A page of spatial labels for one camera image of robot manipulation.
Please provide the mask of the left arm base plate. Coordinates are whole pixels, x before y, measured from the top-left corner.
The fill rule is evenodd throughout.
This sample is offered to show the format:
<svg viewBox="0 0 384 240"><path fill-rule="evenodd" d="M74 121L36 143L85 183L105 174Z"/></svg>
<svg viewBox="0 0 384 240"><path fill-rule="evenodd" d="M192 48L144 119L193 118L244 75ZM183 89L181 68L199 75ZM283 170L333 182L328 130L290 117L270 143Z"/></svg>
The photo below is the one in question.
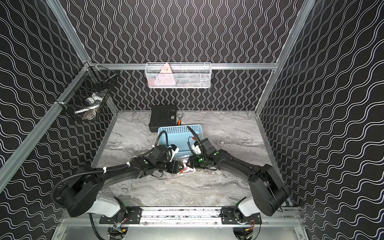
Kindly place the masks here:
<svg viewBox="0 0 384 240"><path fill-rule="evenodd" d="M142 216L143 209L140 207L126 207L120 210L115 216L108 218L101 216L99 223L102 225L112 224L139 224Z"/></svg>

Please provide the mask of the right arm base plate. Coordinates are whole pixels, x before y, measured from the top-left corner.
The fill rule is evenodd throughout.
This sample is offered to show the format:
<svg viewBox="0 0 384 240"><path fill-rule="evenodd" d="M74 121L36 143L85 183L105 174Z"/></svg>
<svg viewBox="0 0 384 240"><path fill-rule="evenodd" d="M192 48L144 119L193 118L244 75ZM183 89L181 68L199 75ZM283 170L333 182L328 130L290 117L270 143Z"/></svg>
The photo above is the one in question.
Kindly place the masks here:
<svg viewBox="0 0 384 240"><path fill-rule="evenodd" d="M236 207L221 208L219 217L223 225L261 225L262 218L260 213L253 214L249 217L243 215Z"/></svg>

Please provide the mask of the light blue plastic basket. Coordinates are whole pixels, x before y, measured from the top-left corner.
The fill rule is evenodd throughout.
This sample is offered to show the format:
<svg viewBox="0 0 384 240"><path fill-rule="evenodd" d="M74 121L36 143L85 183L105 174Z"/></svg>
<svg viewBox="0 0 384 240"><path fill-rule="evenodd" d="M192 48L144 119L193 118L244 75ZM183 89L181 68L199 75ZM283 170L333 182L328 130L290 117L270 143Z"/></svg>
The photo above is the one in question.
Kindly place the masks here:
<svg viewBox="0 0 384 240"><path fill-rule="evenodd" d="M194 130L194 132L199 136L200 139L203 139L203 127L201 125L188 125ZM194 137L190 130L187 128L187 125L183 126L171 126L171 127L160 127L158 129L158 135L162 131L166 131L168 135L168 145L176 145L179 148L179 152L175 155L174 159L176 160L188 160L189 156L192 155L189 147L188 141L191 146L194 144ZM157 145L166 145L165 134L162 134Z"/></svg>

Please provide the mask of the clear plastic clamshell container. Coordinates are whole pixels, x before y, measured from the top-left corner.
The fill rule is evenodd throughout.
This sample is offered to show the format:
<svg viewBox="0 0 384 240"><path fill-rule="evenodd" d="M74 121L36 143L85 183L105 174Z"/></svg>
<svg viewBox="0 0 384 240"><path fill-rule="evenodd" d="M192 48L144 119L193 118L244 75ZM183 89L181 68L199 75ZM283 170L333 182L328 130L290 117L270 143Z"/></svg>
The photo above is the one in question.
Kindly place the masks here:
<svg viewBox="0 0 384 240"><path fill-rule="evenodd" d="M179 170L178 175L183 176L183 175L192 174L196 172L193 160L183 160L181 161L181 164L182 164L182 168Z"/></svg>

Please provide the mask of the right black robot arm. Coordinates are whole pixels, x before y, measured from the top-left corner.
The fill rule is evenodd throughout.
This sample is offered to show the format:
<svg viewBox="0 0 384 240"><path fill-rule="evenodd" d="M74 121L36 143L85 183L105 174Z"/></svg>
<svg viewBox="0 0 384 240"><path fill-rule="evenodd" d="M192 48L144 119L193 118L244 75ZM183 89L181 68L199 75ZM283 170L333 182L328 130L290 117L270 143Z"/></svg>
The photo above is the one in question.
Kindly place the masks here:
<svg viewBox="0 0 384 240"><path fill-rule="evenodd" d="M236 218L260 213L271 217L288 200L288 190L271 165L253 165L223 149L216 150L209 139L200 139L190 126L187 128L195 140L193 145L188 143L192 152L187 162L188 167L229 172L248 183L252 196L245 197L236 204L234 207Z"/></svg>

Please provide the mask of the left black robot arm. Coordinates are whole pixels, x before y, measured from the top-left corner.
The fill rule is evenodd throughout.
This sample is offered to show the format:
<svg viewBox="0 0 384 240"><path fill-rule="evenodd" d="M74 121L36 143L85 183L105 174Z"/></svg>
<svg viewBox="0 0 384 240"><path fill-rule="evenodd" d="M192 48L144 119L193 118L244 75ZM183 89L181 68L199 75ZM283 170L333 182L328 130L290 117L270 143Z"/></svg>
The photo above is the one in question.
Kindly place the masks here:
<svg viewBox="0 0 384 240"><path fill-rule="evenodd" d="M125 164L81 168L56 183L51 190L50 199L55 206L67 210L71 217L99 214L112 218L121 214L126 207L120 199L103 197L100 192L127 180L153 176L156 172L177 174L182 168L174 160L178 152L179 148L174 144L156 144Z"/></svg>

